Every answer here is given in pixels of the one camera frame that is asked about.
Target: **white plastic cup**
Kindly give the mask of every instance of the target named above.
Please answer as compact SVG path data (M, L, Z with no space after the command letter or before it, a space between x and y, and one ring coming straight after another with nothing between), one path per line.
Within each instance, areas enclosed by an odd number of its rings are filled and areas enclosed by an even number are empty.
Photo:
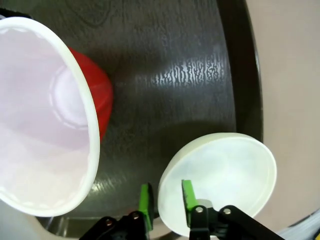
M97 113L77 61L46 26L0 20L0 199L30 215L77 207L100 154Z

